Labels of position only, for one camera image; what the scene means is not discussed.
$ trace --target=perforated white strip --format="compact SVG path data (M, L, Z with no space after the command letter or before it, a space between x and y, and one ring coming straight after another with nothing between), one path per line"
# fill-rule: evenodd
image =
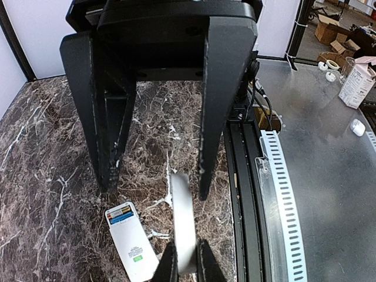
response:
M277 133L261 131L280 212L288 281L307 281L303 238L293 188Z
M376 152L376 136L373 131L367 131L365 134L367 134L368 138L370 138L371 144L375 149Z

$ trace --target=floor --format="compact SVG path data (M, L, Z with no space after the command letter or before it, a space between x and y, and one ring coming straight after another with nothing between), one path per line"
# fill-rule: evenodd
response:
M337 7L331 2L325 2L323 5L327 12L335 13L341 11L340 7ZM341 25L345 28L350 28L353 24L357 26L365 26L368 25L370 22L376 24L376 21L374 21L371 17L369 17L368 15L364 15L361 12L358 12L354 9L345 9L340 20ZM298 51L298 58L316 61L319 53L331 52L331 46L321 44L317 40L315 36L317 25L318 19L316 17L312 21L308 22L308 27L305 30L303 40Z
M172 171L189 175L198 236L236 280L223 145L208 200L197 196L201 84L148 82L137 92L118 190L99 194L66 78L23 87L0 121L0 282L128 281L104 212L134 202L160 258L173 240Z

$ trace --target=cardboard box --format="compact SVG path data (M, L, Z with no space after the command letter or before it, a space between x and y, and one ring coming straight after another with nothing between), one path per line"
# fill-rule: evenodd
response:
M315 36L321 43L325 45L330 45L335 41L337 34L349 35L350 31L348 29L342 28L340 22L335 21L327 16L318 16L318 25L315 32Z
M376 72L368 64L376 65L376 57L362 57L355 60L355 66L340 92L341 100L353 109L358 109L376 82Z
M326 63L327 60L336 62L341 68L343 68L346 64L346 59L341 54L331 52L323 52L318 54L317 62Z
M341 54L345 58L353 57L355 52L358 51L360 47L351 39L344 42L342 40L343 37L340 37L339 40L337 39L330 43L330 45L333 48L333 51L337 52L338 54Z

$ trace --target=glass cup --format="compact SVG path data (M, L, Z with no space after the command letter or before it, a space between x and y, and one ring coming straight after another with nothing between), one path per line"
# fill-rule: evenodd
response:
M343 66L341 75L340 75L340 81L342 84L345 83L346 79L348 78L354 66L355 66L355 59L352 57L346 57L346 63Z

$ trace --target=metal table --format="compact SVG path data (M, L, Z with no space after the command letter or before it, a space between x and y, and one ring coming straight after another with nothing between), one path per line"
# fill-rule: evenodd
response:
M376 151L350 130L359 110L315 66L261 61L258 77L282 115L279 134L293 185L309 281L375 281Z

